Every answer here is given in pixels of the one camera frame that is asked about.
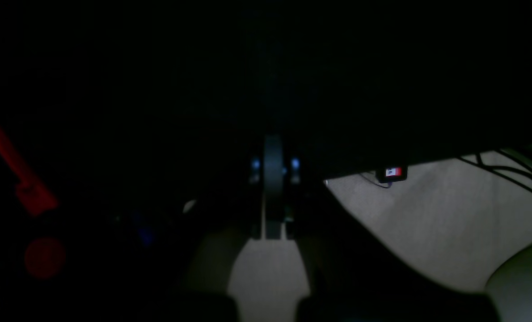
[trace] black cable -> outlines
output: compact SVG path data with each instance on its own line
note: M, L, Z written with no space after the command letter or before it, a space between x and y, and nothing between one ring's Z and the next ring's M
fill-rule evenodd
M529 165L527 165L523 161L520 161L518 158L513 157L512 155L506 153L503 150L497 149L496 152L501 154L501 155L503 155L504 157L507 157L507 158L511 159L512 161L516 162L518 165L520 165L521 167L523 167L524 169L527 169L528 171L530 171L532 173L532 167L530 167Z
M482 163L482 157L480 153L475 154L475 157L477 157L477 163L479 165L485 165L484 163Z
M391 183L389 183L389 184L387 185L387 187L386 187L386 186L382 186L382 185L379 185L378 183L375 183L375 182L371 181L370 179L368 179L366 176L364 176L364 175L361 174L361 173L359 173L359 176L362 177L362 178L364 178L364 179L366 179L366 181L368 181L368 182L370 182L370 183L372 183L372 184L374 184L375 186L378 186L378 187L380 187L380 188L389 189L389 188L391 187Z
M512 183L514 183L515 185L517 185L517 186L519 186L519 187L521 187L521 188L524 188L524 189L526 189L526 190L528 190L529 192L532 193L532 188L530 188L529 186L526 186L525 184L520 183L520 182L518 182L518 181L516 181L516 180L514 180L514 179L512 179L512 178L510 178L510 177L507 177L506 175L503 175L502 173L498 173L497 171L495 171L495 170L493 169L494 166L484 165L484 163L482 163L482 164L479 165L478 163L474 163L473 161L466 160L466 159L464 159L464 158L462 158L462 157L458 157L457 159L460 160L460 161L463 161L464 163L469 163L469 165L473 165L473 166L475 166L475 167L478 167L478 168L480 168L480 169L483 169L484 171L488 171L489 173L492 173L492 174L494 174L494 175L497 175L497 176L499 176L499 177L501 177L501 178L503 178L503 179L506 179L506 180L508 180L508 181L510 181L510 182L512 182ZM517 171L519 171L519 172L522 172L522 173L523 173L522 175L525 175L525 174L531 175L531 174L529 174L529 173L526 173L525 171L521 171L521 170L519 170L519 169L515 169L515 168L513 168L513 167L501 167L501 166L496 166L496 167L497 167L498 169L500 169L500 170L511 171L511 169L513 169L514 171L512 171L512 172L518 173Z

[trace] red object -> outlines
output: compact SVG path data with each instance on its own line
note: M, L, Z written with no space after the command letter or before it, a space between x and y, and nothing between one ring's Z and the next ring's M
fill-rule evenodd
M39 280L56 276L65 264L65 248L55 238L33 240L25 250L25 269Z
M57 198L25 163L1 128L0 155L19 178L16 196L31 216L39 216L46 210L57 208Z
M399 177L403 174L401 168L385 169L385 177Z

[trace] dark background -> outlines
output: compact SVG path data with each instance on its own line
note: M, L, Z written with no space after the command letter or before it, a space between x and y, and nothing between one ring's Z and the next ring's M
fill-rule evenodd
M0 0L0 124L52 190L196 195L282 134L320 178L532 141L532 4Z

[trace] cable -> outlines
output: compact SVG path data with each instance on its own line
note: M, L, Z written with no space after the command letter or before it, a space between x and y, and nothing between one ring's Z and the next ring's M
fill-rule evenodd
M386 187L386 186L379 185L378 183L375 183L375 182L373 182L372 180L368 179L368 178L367 178L366 176L364 176L362 173L359 173L359 176L362 177L362 178L364 178L364 179L366 179L366 181L368 181L369 183L372 183L373 185L378 186L378 187L380 187L380 188L389 189L389 188L391 188L391 186L392 186L391 182L387 183L387 187Z
M501 154L501 155L504 155L505 157L511 159L512 161L515 161L518 165L520 165L521 167L523 167L524 169L527 169L528 171L530 171L532 173L532 167L530 167L529 165L527 165L526 163L524 163L523 161L520 161L519 159L517 159L516 157L513 157L512 155L506 153L505 151L503 150L500 150L500 149L497 149L496 150L497 153Z
M528 173L526 171L522 171L520 169L516 169L516 168L513 168L513 167L505 167L505 166L500 166L500 165L485 165L484 163L482 163L482 158L481 158L481 155L479 153L476 154L477 156L477 160L480 160L481 163L474 163L473 161L469 161L469 160L466 160L462 157L458 157L457 159L460 160L460 161L463 161L464 163L468 163L469 165L473 165L475 167L478 167L480 169L483 169L484 171L488 171L489 173L492 173L494 175L497 175L503 179L506 179L512 183L514 183L515 185L519 186L519 187L522 187L526 190L528 190L529 192L532 193L532 188L530 188L529 186L526 186L525 184L523 183L520 183L510 177L507 177L506 175L503 175L502 173L498 173L496 170L500 170L500 171L511 171L511 172L514 172L514 173L517 173L517 174L520 174L520 175L523 175L527 178L530 178L532 179L532 174L531 173ZM527 165L525 166L524 163L522 162L518 162L519 165L521 165L522 167L526 167L527 169L530 169L530 171L532 171L531 168L529 168Z

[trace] floor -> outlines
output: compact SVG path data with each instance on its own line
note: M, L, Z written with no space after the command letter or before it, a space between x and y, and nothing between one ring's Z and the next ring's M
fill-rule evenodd
M496 153L486 164L513 165ZM532 194L458 160L409 168L390 189L359 175L330 180L343 206L403 261L454 290L482 292L491 274L532 243ZM228 293L243 322L290 322L309 294L292 241L249 241Z

